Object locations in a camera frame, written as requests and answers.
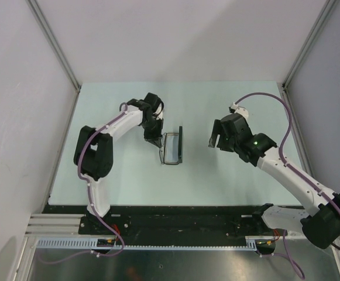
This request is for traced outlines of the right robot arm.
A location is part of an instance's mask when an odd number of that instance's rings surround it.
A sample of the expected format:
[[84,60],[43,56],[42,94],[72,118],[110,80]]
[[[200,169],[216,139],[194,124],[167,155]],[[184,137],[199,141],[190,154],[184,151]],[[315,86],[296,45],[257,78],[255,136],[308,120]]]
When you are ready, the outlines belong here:
[[266,235],[273,228],[298,232],[316,247],[325,249],[340,236],[340,193],[329,189],[289,161],[263,133],[253,134],[238,113],[216,119],[211,148],[234,152],[278,181],[303,206],[303,210],[265,204],[252,220],[253,230]]

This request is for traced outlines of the aluminium frame post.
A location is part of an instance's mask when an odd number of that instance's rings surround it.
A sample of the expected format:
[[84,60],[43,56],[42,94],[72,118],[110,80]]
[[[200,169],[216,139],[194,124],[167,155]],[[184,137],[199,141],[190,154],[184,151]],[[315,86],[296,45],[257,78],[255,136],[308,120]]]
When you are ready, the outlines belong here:
[[309,55],[311,49],[316,43],[317,39],[321,35],[321,32],[325,28],[327,22],[329,21],[331,15],[333,14],[335,8],[339,4],[338,0],[327,0],[321,9],[320,14],[317,16],[309,34],[307,35],[305,42],[303,43],[298,55],[296,56],[289,72],[287,73],[282,87],[284,89],[288,88],[291,84],[294,76],[297,74],[303,63],[305,62],[307,56]]
[[81,85],[78,82],[70,63],[68,62],[66,55],[61,48],[59,41],[57,40],[53,29],[51,28],[49,21],[47,20],[44,12],[42,11],[38,1],[36,0],[26,0],[25,1],[33,14],[40,30],[42,31],[45,39],[47,40],[50,48],[52,49],[57,61],[60,63],[60,66],[68,78],[69,82],[73,86],[76,93],[80,92]]

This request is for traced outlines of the black glasses case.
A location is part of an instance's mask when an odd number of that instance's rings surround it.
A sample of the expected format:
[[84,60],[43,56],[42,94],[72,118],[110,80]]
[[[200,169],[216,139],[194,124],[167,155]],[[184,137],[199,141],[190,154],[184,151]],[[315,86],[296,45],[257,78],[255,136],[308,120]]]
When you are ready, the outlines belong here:
[[165,165],[179,165],[183,162],[183,127],[178,132],[166,133],[163,146]]

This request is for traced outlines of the left aluminium frame post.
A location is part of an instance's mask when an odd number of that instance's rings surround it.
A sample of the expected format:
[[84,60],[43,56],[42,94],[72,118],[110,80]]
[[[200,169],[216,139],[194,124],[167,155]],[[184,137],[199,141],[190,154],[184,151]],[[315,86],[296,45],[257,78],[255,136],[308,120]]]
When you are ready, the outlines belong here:
[[60,66],[68,78],[69,82],[73,86],[76,93],[80,92],[81,85],[78,82],[70,63],[68,62],[66,55],[61,48],[59,41],[57,40],[53,29],[51,28],[49,21],[47,20],[44,12],[42,11],[38,1],[36,0],[26,0],[25,1],[33,14],[40,30],[42,31],[45,39],[47,40],[50,48],[52,49],[57,61],[60,63]]

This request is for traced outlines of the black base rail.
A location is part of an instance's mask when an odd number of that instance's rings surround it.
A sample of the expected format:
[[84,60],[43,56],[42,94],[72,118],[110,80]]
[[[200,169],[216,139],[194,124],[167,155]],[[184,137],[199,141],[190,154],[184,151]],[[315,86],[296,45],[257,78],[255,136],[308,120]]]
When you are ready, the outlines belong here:
[[115,238],[126,245],[227,246],[242,245],[246,237],[272,238],[260,205],[149,206],[114,205],[101,221],[84,205],[46,205],[45,214],[78,214],[78,233]]

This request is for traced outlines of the light blue cleaning cloth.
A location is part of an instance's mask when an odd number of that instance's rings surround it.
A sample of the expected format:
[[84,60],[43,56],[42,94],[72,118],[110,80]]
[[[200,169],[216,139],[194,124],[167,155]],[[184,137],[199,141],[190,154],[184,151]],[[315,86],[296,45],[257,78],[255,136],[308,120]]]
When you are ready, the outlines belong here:
[[178,135],[169,135],[166,142],[166,159],[170,163],[178,162]]

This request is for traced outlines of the thin-framed sunglasses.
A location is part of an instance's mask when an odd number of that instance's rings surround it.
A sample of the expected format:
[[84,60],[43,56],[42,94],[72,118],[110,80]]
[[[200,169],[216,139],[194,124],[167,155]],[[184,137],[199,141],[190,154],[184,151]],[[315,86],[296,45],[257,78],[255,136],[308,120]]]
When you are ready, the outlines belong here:
[[160,140],[161,147],[159,148],[159,159],[162,165],[164,164],[164,155],[165,155],[165,150],[166,150],[166,137],[167,137],[167,133],[164,133]]

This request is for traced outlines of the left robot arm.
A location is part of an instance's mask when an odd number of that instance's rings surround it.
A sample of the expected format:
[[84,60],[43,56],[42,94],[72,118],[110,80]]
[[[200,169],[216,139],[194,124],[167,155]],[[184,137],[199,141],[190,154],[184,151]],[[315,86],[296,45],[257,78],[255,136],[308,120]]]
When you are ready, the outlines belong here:
[[107,233],[112,220],[106,216],[111,204],[103,180],[114,163],[114,143],[136,126],[143,128],[144,140],[157,148],[163,146],[164,102],[156,94],[131,99],[119,106],[119,113],[106,124],[81,128],[73,162],[79,179],[87,182],[87,210],[95,215],[91,226],[99,234]]

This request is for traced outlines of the right aluminium frame post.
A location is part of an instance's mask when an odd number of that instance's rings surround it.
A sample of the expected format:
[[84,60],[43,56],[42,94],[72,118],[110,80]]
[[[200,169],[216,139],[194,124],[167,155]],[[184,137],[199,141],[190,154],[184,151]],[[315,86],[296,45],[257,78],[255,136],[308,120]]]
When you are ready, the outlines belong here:
[[309,55],[311,49],[316,43],[317,39],[321,35],[321,32],[325,28],[327,22],[329,21],[331,15],[333,14],[335,8],[339,4],[338,0],[327,0],[321,9],[320,14],[317,16],[309,34],[307,35],[305,42],[303,43],[298,55],[296,56],[289,72],[287,73],[282,87],[284,89],[288,88],[291,84],[294,76],[297,74],[303,63],[305,62],[307,56]]

